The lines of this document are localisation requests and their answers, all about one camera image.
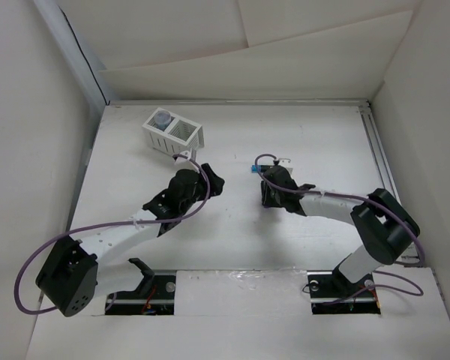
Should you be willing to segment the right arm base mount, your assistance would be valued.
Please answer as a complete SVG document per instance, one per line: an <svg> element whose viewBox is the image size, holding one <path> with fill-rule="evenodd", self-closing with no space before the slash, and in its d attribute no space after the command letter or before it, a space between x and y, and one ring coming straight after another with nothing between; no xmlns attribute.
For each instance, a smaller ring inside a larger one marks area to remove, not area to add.
<svg viewBox="0 0 450 360"><path fill-rule="evenodd" d="M358 283L341 289L333 282L330 271L310 271L307 273L307 283L301 291L310 296L310 306L313 315L335 314L376 314L380 315L380 305L374 289L356 293L374 285L372 274L367 274Z"/></svg>

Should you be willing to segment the blue highlighter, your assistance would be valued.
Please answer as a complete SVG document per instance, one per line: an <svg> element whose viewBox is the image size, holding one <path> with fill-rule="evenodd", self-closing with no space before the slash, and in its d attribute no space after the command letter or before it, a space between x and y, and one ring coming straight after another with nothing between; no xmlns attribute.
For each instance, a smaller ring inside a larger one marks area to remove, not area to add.
<svg viewBox="0 0 450 360"><path fill-rule="evenodd" d="M264 173L268 168L269 168L269 166L267 166L267 165L253 165L251 167L251 172L252 173Z"/></svg>

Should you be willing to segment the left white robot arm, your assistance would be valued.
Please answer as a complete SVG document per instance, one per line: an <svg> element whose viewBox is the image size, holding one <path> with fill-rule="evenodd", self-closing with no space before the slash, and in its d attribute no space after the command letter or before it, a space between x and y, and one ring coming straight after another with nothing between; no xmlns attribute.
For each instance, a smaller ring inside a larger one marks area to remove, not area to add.
<svg viewBox="0 0 450 360"><path fill-rule="evenodd" d="M204 163L180 169L168 187L120 225L106 225L94 235L60 238L36 278L43 294L65 317L82 311L96 296L131 293L147 296L155 273L137 256L114 261L137 245L155 240L189 218L191 207L222 194L225 181Z"/></svg>

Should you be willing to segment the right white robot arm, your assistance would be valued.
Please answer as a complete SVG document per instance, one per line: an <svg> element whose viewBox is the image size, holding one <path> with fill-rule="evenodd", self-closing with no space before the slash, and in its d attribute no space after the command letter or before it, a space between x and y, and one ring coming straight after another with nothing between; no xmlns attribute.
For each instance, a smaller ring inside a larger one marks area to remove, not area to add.
<svg viewBox="0 0 450 360"><path fill-rule="evenodd" d="M332 271L331 285L347 296L376 269L389 266L418 239L420 229L385 189L366 197L320 192L313 184L298 186L289 171L274 165L260 174L262 205L304 216L328 218L354 226L361 246Z"/></svg>

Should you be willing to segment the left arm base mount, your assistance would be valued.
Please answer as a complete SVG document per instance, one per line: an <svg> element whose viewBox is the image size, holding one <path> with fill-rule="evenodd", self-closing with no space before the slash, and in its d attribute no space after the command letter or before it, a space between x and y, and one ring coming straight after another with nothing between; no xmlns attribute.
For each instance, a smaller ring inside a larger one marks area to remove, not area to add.
<svg viewBox="0 0 450 360"><path fill-rule="evenodd" d="M139 269L141 282L133 291L108 295L104 313L108 316L172 316L177 271L154 271L138 258L128 262Z"/></svg>

